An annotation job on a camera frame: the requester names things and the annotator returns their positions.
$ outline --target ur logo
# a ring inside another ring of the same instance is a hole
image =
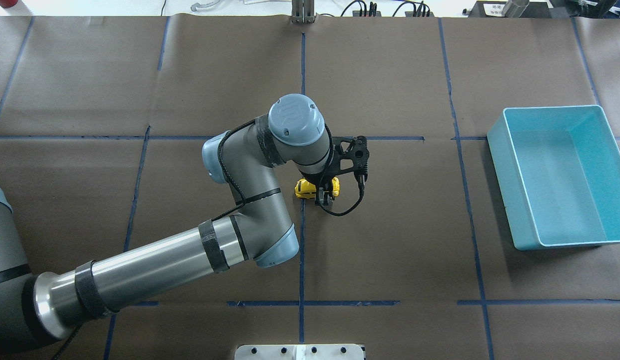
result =
[[[301,112],[303,112],[303,109],[298,102],[282,105],[278,112],[281,115],[281,125],[301,121]]]

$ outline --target black cable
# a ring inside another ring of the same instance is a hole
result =
[[[61,354],[65,351],[65,349],[70,345],[70,342],[72,341],[72,339],[74,339],[74,337],[76,336],[76,333],[79,332],[79,329],[81,328],[82,325],[83,324],[79,324],[79,326],[74,328],[74,331],[72,331],[70,336],[68,336],[67,340],[65,340],[63,345],[61,345],[61,347],[56,352],[56,354],[54,354],[54,356],[52,356],[51,360],[57,360],[61,356]]]
[[[217,221],[218,219],[220,219],[220,218],[222,218],[222,217],[224,217],[226,215],[232,214],[236,210],[239,210],[242,207],[244,207],[244,205],[245,205],[245,194],[243,193],[243,191],[239,187],[239,184],[237,184],[236,181],[232,178],[232,176],[230,176],[230,173],[228,173],[228,169],[225,167],[225,164],[223,163],[223,157],[221,155],[223,154],[223,145],[225,144],[225,141],[230,137],[230,135],[238,132],[239,130],[243,130],[244,128],[247,128],[248,126],[253,125],[254,123],[256,123],[256,119],[252,119],[251,121],[248,121],[248,122],[244,123],[243,125],[237,127],[236,129],[228,131],[225,134],[225,136],[223,137],[223,139],[221,139],[221,141],[219,141],[219,146],[218,146],[218,148],[216,150],[216,155],[217,155],[217,157],[219,159],[219,165],[221,165],[221,170],[223,170],[223,175],[228,180],[228,183],[230,183],[230,185],[232,185],[232,187],[235,189],[235,191],[237,193],[239,193],[239,196],[241,197],[241,201],[239,202],[239,205],[233,207],[230,210],[227,210],[226,212],[223,212],[223,214],[218,215],[217,217],[212,219],[212,221]]]
[[[412,14],[414,18],[417,18],[417,17],[420,18],[421,15],[425,13],[425,8],[423,7],[423,5],[424,5],[423,1],[419,3],[419,7],[417,8],[417,11]]]
[[[394,11],[394,13],[392,14],[392,17],[394,18],[394,16],[396,15],[397,12],[399,12],[399,9],[401,9],[401,7],[405,4],[412,4],[412,6],[414,7],[414,13],[417,13],[417,3],[412,2],[412,1],[404,1],[402,2],[399,7],[396,8],[396,10]]]
[[[319,177],[319,186],[323,185],[323,179],[325,178],[325,173],[327,173],[328,166],[330,166],[330,164],[332,163],[332,159],[334,158],[334,143],[332,142],[332,133],[330,132],[330,128],[328,127],[327,124],[325,125],[325,131],[328,132],[328,139],[330,139],[330,153],[328,153],[328,159],[325,162],[325,167],[323,168],[323,171],[321,171],[321,177]],[[356,209],[356,207],[358,207],[358,205],[361,203],[361,201],[363,200],[363,195],[365,193],[364,177],[362,175],[359,176],[356,179],[356,182],[358,183],[358,200],[349,209],[345,210],[344,212],[330,211],[325,208],[325,205],[323,205],[323,199],[320,199],[321,201],[319,202],[319,206],[321,207],[321,209],[323,209],[324,212],[332,216],[335,216],[335,217],[342,217],[344,215],[350,214],[350,212]]]
[[[423,12],[421,13],[422,18],[429,18],[429,12],[430,12],[429,6],[424,2],[421,2],[421,3],[423,4]]]
[[[346,6],[345,9],[343,9],[343,12],[341,13],[341,16],[343,16],[346,13],[346,11],[348,11],[349,7],[351,7],[355,3],[359,3],[358,6],[362,6],[363,7],[363,9],[359,10],[361,16],[362,16],[362,14],[367,12],[367,4],[364,1],[362,1],[362,0],[354,0],[351,3],[349,3],[348,6]]]
[[[349,209],[345,210],[344,212],[332,212],[328,209],[325,208],[325,205],[323,205],[323,203],[319,203],[319,206],[321,207],[321,209],[323,209],[324,212],[335,216],[335,217],[342,217],[344,215],[350,214],[350,212],[354,209],[356,209],[356,207],[358,207],[358,205],[361,203],[361,201],[363,200],[363,195],[365,194],[365,183],[362,182],[362,179],[358,178],[356,180],[356,182],[358,182],[358,200],[354,203],[354,205],[352,205]]]

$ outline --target table surface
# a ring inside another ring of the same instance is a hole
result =
[[[620,20],[0,16],[0,187],[33,271],[231,207],[203,142],[292,92],[335,136],[369,137],[359,208],[331,217],[277,168],[299,255],[91,321],[65,358],[305,342],[370,359],[620,359],[620,244],[516,250],[485,137],[505,107],[600,104],[620,148]],[[341,181],[335,210],[357,196]]]

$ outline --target white mounting plate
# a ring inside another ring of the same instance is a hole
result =
[[[242,345],[236,349],[234,360],[365,360],[365,347],[357,344]]]

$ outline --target yellow toy car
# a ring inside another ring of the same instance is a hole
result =
[[[333,177],[332,178],[332,196],[334,197],[339,196],[339,192],[340,192],[339,178]],[[301,180],[296,182],[294,193],[296,194],[296,197],[299,199],[301,198],[302,199],[314,199],[314,196],[316,195],[316,186],[314,186],[314,184],[312,184],[305,178],[302,178]]]

